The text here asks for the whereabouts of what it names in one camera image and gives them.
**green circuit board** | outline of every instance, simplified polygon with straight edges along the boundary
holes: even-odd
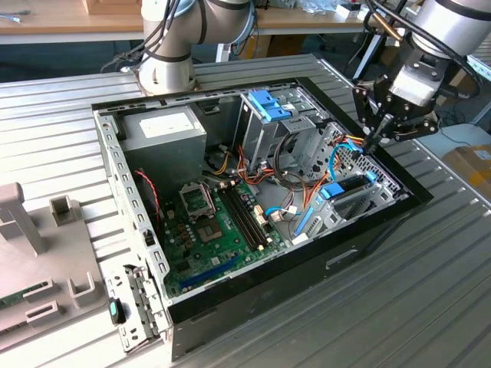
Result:
[[[244,198],[244,205],[253,213],[255,198],[248,186],[240,183],[236,186],[236,191]],[[171,216],[169,213],[166,214],[165,226],[160,234],[164,233],[163,250],[170,264],[170,273],[164,280],[170,297],[179,296],[192,288],[209,283],[224,274],[253,264],[286,248],[279,233],[270,227],[268,230],[261,228],[264,236],[270,239],[268,245],[263,250],[252,251],[226,205],[220,199],[219,193],[211,189],[211,196],[216,207],[215,217],[201,217],[195,222],[189,220],[180,199],[166,203],[166,209],[171,204],[173,213]],[[221,236],[205,242],[202,240],[202,236],[213,237],[217,234]],[[225,271],[207,277],[190,287],[183,287],[183,283],[190,278],[225,266]]]
[[[36,289],[42,288],[46,286],[46,282],[40,282],[39,284],[32,285],[31,287],[27,287],[23,290],[20,290],[14,294],[7,295],[5,297],[0,298],[0,309],[8,308],[18,303],[24,301],[24,294],[27,294],[29,291],[34,291]]]

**ram slot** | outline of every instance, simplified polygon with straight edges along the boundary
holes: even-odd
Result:
[[[220,192],[219,196],[247,241],[249,249],[255,251],[260,245],[265,247],[267,245],[266,237],[252,218],[249,210],[242,203],[237,191],[235,189],[226,189]]]

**desk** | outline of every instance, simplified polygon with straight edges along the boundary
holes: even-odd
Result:
[[[351,84],[311,55],[196,65],[203,88],[310,77],[351,117]],[[81,202],[101,273],[132,262],[90,104],[141,96],[130,74],[0,84],[0,176],[29,210]],[[488,366],[491,205],[417,141],[387,151],[434,195],[370,257],[194,350],[175,367]],[[0,366],[167,367],[161,340],[125,356],[108,310],[0,354]]]
[[[22,9],[22,23],[0,19],[0,44],[116,41],[143,38],[140,15],[89,15],[81,0],[2,0],[0,12]],[[261,35],[355,33],[358,20],[345,21],[336,13],[311,15],[301,9],[258,9]]]

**aluminum table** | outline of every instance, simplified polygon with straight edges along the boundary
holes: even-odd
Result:
[[[196,66],[203,87],[310,77],[355,117],[350,84],[310,55]],[[104,173],[89,105],[139,97],[133,75],[0,85],[0,183],[25,207],[81,202],[101,272],[133,258]],[[174,366],[488,366],[491,207],[422,144],[387,150],[435,199],[372,256],[192,352]],[[162,366],[158,340],[125,356],[107,310],[0,355],[0,366]]]

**circuit board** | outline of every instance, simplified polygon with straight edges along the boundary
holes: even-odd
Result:
[[[248,186],[241,182],[236,191],[252,214],[255,198]],[[286,247],[276,230],[261,228],[269,243],[262,250],[251,250],[217,189],[211,190],[211,197],[216,207],[215,217],[202,216],[196,221],[189,220],[180,200],[166,203],[165,225],[161,230],[164,242],[161,244],[170,264],[170,273],[164,281],[170,297],[179,296]]]
[[[46,282],[40,282],[39,284],[33,285],[31,287],[27,287],[23,290],[20,290],[14,294],[7,295],[5,297],[0,298],[0,309],[8,308],[13,305],[19,304],[24,301],[24,294],[27,294],[29,291],[34,291],[36,289],[42,288],[46,286]]]

